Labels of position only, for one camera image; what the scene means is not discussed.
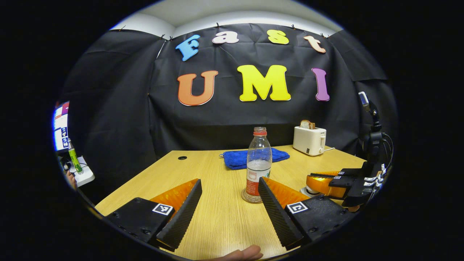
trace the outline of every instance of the finger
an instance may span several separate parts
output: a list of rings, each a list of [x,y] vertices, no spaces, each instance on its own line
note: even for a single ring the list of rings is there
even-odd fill
[[[249,260],[250,258],[258,255],[260,251],[261,251],[261,248],[259,246],[251,245],[251,246],[245,248],[244,250],[242,250],[243,259],[244,260]]]
[[[254,257],[251,257],[249,259],[245,259],[245,261],[255,261],[255,260],[258,260],[258,259],[262,258],[263,255],[264,255],[263,253],[259,253],[259,254],[255,255]]]
[[[237,249],[233,252],[226,254],[223,257],[219,257],[215,261],[241,261],[241,260],[243,260],[243,252]]]

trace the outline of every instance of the black screw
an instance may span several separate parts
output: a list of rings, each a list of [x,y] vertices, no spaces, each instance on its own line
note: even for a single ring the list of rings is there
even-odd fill
[[[129,232],[129,234],[131,234],[132,236],[134,236],[135,238],[138,238],[138,236],[132,232]]]
[[[144,234],[146,234],[146,235],[149,235],[149,234],[151,234],[151,231],[148,230],[148,229],[142,228],[142,233],[144,233]]]

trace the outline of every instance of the table surface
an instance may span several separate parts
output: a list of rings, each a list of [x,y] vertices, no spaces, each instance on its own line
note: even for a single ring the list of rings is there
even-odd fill
[[[292,145],[274,148],[286,151],[290,158],[272,163],[270,178],[298,191],[306,185],[310,172],[360,168],[364,162],[336,149],[312,157]],[[219,156],[225,151],[228,150],[171,151],[108,195],[96,209],[108,215],[135,197],[149,200],[199,178],[203,194],[192,221],[179,248],[175,252],[165,251],[193,260],[224,256],[252,244],[261,247],[262,259],[289,252],[281,246],[264,205],[248,203],[241,198],[246,169],[227,168]]]

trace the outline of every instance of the blue towel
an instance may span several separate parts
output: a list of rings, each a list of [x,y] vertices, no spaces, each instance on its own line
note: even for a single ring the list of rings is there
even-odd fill
[[[272,162],[278,162],[284,159],[288,159],[290,155],[281,150],[271,148],[272,150]],[[231,170],[246,169],[246,154],[247,150],[238,151],[226,151],[221,154],[224,157],[224,163]]]

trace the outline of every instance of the orange letter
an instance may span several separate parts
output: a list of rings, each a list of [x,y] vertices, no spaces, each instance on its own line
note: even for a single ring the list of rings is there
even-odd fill
[[[319,46],[319,44],[321,43],[319,40],[314,39],[314,37],[312,37],[310,35],[305,36],[303,38],[308,40],[309,44],[311,45],[311,47],[314,48],[314,50],[316,50],[316,51],[318,51],[320,53],[325,53],[325,49]]]
[[[196,74],[184,74],[177,78],[179,81],[178,98],[180,103],[186,106],[197,106],[207,103],[214,94],[214,76],[218,75],[218,71],[202,72],[201,76],[205,78],[205,89],[199,96],[192,95],[192,82],[197,77]]]

